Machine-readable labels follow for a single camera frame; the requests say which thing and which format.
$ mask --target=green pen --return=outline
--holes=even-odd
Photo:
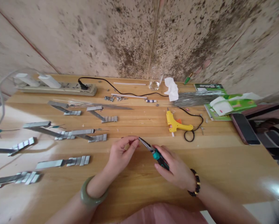
[[[186,85],[188,82],[189,82],[189,80],[190,80],[190,78],[191,78],[191,76],[193,75],[194,73],[190,73],[190,75],[187,77],[187,79],[185,80],[185,82],[184,82],[184,85]]]

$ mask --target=tissue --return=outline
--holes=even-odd
[[[179,98],[178,86],[175,84],[174,79],[172,77],[165,78],[164,83],[168,87],[168,91],[164,94],[169,96],[170,101],[177,100]]]

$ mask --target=drinking glass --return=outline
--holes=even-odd
[[[163,78],[163,72],[160,68],[153,66],[150,73],[149,88],[150,90],[157,91]]]

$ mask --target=power strip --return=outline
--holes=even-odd
[[[97,86],[95,84],[86,84],[87,90],[82,90],[78,83],[60,82],[62,85],[59,89],[50,88],[42,81],[38,81],[40,86],[34,87],[26,83],[20,83],[16,85],[16,89],[21,92],[28,93],[52,93],[52,94],[70,94],[70,95],[82,95],[82,96],[94,96],[97,92]]]

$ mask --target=hand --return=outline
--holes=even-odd
[[[195,191],[196,179],[193,172],[188,166],[182,161],[182,159],[174,152],[171,152],[165,146],[153,145],[157,148],[161,155],[167,161],[170,170],[164,169],[158,163],[155,164],[155,168],[161,176],[163,176],[168,182],[176,185],[181,189],[189,191]]]
[[[110,150],[110,156],[106,169],[113,173],[114,176],[119,175],[128,165],[135,149],[139,144],[137,136],[129,135],[121,138],[113,143]]]

